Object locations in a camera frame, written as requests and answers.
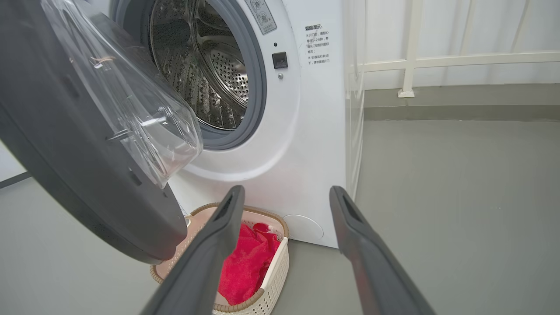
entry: basket rim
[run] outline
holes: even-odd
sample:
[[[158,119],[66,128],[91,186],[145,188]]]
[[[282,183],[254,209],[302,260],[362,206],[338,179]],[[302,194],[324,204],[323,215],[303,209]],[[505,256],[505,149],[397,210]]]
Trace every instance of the basket rim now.
[[[197,213],[199,213],[203,210],[206,210],[208,208],[218,207],[219,205],[220,205],[219,202],[207,203],[204,206],[196,208],[193,212],[190,213],[190,216],[195,216]],[[271,217],[272,219],[277,220],[282,225],[282,228],[284,230],[284,237],[288,238],[290,236],[290,230],[288,228],[288,225],[286,224],[284,219],[282,217],[280,217],[279,215],[274,214],[274,213],[272,213],[270,211],[267,211],[267,210],[264,210],[264,209],[260,209],[260,208],[257,208],[257,207],[251,207],[251,206],[243,206],[243,211],[253,212],[253,213],[256,213],[256,214],[261,214],[261,215]],[[162,284],[162,282],[164,281],[164,279],[157,274],[156,265],[150,266],[150,274],[152,275],[152,278],[154,280],[156,280],[157,283]],[[239,311],[242,311],[242,310],[250,307],[251,305],[253,305],[263,294],[264,294],[264,289],[259,288],[253,294],[253,296],[251,296],[247,301],[244,301],[244,302],[242,302],[240,304],[236,304],[236,305],[222,305],[222,304],[214,303],[214,310],[224,312],[224,313],[239,312]]]

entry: white wall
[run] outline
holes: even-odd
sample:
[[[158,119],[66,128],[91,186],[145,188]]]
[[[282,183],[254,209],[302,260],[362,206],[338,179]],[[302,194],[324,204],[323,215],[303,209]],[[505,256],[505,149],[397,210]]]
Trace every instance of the white wall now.
[[[479,0],[468,54],[509,53],[524,0]],[[367,62],[404,59],[412,0],[368,0]],[[424,0],[418,57],[459,54],[469,0]],[[532,0],[521,52],[560,50],[560,1]],[[403,86],[404,70],[368,72],[365,89]],[[559,83],[560,63],[422,68],[413,86]]]

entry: stainless steel drum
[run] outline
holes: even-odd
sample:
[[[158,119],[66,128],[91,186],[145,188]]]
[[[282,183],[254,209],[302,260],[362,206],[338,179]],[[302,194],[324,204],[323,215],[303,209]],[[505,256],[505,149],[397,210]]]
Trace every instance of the stainless steel drum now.
[[[150,42],[164,78],[199,121],[222,130],[241,123],[249,85],[239,47],[225,22],[204,0],[157,0]]]

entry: gray floor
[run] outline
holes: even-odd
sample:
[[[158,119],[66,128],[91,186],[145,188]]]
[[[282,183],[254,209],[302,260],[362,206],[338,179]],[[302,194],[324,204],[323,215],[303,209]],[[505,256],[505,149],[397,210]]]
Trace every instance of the gray floor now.
[[[365,122],[356,202],[439,315],[559,314],[559,156],[560,123]],[[337,250],[289,249],[274,315],[361,314]],[[0,189],[0,252],[2,314],[138,314],[157,289],[32,178]]]
[[[357,204],[438,314],[558,314],[560,124],[366,122]],[[361,314],[336,250],[291,242],[275,315]]]

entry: railing post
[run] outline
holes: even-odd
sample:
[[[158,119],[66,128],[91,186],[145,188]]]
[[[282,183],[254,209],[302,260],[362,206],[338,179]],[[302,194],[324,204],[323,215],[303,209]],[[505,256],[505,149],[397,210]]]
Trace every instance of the railing post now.
[[[407,61],[404,69],[403,88],[399,91],[400,98],[413,98],[412,79],[414,77],[414,65],[416,64],[416,50],[418,49],[418,38],[422,23],[422,0],[412,0],[410,11],[410,32],[408,33]]]

